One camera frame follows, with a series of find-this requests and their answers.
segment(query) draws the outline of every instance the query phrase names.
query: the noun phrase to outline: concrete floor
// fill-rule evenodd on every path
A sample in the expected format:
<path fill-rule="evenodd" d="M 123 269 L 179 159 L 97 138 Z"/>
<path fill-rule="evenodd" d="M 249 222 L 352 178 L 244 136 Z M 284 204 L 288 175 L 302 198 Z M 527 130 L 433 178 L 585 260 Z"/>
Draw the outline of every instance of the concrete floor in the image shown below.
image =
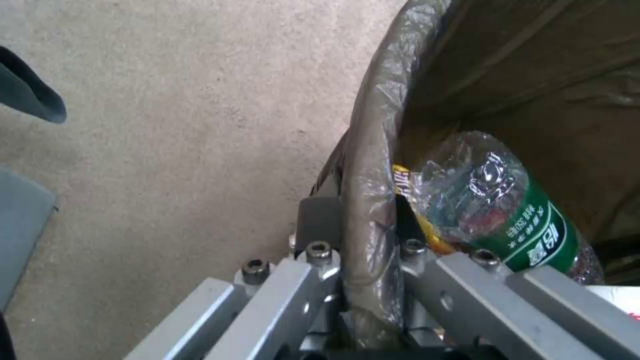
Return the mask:
<path fill-rule="evenodd" d="M 8 310 L 20 359 L 117 359 L 205 277 L 279 259 L 403 3 L 0 1 L 69 113 L 0 107 L 0 163 L 60 196 Z"/>

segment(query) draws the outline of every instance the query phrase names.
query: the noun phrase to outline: hex socket bolt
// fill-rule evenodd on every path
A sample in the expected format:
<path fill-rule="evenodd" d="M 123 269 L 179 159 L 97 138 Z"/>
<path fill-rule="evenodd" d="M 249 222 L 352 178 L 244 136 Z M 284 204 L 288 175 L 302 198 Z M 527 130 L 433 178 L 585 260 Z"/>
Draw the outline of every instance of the hex socket bolt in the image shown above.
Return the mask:
<path fill-rule="evenodd" d="M 409 259 L 418 254 L 423 254 L 425 251 L 427 251 L 427 245 L 424 241 L 407 239 L 400 248 L 400 255 L 403 259 Z"/>
<path fill-rule="evenodd" d="M 252 259 L 242 266 L 242 276 L 249 285 L 260 285 L 269 277 L 269 261 Z"/>
<path fill-rule="evenodd" d="M 500 258 L 487 249 L 476 249 L 469 255 L 469 257 L 476 264 L 487 270 L 492 270 L 500 265 Z"/>
<path fill-rule="evenodd" d="M 305 254 L 311 265 L 328 265 L 332 261 L 331 245 L 326 241 L 313 241 L 307 245 Z"/>

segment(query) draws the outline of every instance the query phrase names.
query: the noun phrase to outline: trash bin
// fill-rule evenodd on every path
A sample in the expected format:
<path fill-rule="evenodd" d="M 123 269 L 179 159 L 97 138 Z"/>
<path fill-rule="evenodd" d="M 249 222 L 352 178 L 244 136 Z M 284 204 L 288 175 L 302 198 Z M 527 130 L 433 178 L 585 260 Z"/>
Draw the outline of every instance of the trash bin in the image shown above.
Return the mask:
<path fill-rule="evenodd" d="M 339 184 L 359 346 L 394 346 L 402 324 L 392 164 L 419 168 L 456 131 L 502 140 L 595 246 L 607 282 L 637 280 L 636 258 L 611 269 L 640 245 L 639 22 L 640 3 L 621 1 L 403 7 L 314 186 Z"/>

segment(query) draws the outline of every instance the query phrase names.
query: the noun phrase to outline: green bottle label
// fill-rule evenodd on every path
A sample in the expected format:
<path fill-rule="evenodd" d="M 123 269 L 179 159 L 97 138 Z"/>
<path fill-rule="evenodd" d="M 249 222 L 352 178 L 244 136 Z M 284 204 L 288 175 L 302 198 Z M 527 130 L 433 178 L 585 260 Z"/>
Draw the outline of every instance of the green bottle label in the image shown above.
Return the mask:
<path fill-rule="evenodd" d="M 578 253 L 573 224 L 567 222 L 547 194 L 530 181 L 518 211 L 491 236 L 473 241 L 493 251 L 513 271 L 550 265 L 566 272 Z"/>

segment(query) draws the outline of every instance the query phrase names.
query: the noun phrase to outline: plastic bottle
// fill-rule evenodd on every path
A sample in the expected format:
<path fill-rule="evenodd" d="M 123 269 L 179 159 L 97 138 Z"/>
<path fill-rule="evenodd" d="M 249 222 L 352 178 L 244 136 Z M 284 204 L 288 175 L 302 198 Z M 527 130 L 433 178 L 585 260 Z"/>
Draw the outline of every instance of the plastic bottle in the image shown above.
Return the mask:
<path fill-rule="evenodd" d="M 458 250 L 491 250 L 513 271 L 551 265 L 581 284 L 604 282 L 591 246 L 491 135 L 451 136 L 414 181 L 415 210 Z"/>

